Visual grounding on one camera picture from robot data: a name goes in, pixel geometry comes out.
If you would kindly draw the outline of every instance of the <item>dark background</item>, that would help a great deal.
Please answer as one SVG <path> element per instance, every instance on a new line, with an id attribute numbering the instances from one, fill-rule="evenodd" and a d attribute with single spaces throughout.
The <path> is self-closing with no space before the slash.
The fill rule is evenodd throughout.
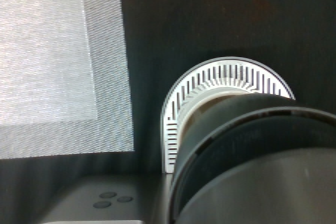
<path id="1" fill-rule="evenodd" d="M 79 177 L 160 173 L 160 109 L 184 71 L 247 57 L 285 79 L 297 101 L 336 113 L 334 0 L 121 0 L 135 153 L 0 161 L 0 223 L 28 223 Z"/>

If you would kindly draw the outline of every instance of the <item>gray plastic surface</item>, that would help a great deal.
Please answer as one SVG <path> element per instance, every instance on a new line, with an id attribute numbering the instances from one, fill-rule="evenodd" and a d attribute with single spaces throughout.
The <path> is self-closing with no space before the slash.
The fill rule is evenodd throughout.
<path id="1" fill-rule="evenodd" d="M 46 209 L 39 224 L 163 224 L 168 211 L 168 186 L 171 176 L 111 176 L 82 179 L 57 196 Z M 117 196 L 102 199 L 99 195 L 112 191 Z M 118 198 L 129 196 L 129 202 Z M 109 201 L 111 206 L 94 208 L 97 201 Z"/>

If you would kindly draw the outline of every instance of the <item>button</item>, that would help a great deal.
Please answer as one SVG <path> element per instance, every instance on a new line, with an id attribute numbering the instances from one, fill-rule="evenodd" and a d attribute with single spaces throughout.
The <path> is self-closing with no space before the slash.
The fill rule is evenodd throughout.
<path id="1" fill-rule="evenodd" d="M 93 204 L 93 207 L 94 208 L 106 208 L 106 207 L 109 207 L 111 206 L 111 202 L 109 201 L 99 201 L 99 202 L 96 202 L 94 204 Z"/>
<path id="2" fill-rule="evenodd" d="M 133 200 L 133 198 L 132 197 L 129 197 L 129 196 L 123 196 L 123 197 L 120 197 L 118 198 L 118 202 L 130 202 Z"/>
<path id="3" fill-rule="evenodd" d="M 112 198 L 117 196 L 115 192 L 105 192 L 99 195 L 100 198 Z"/>

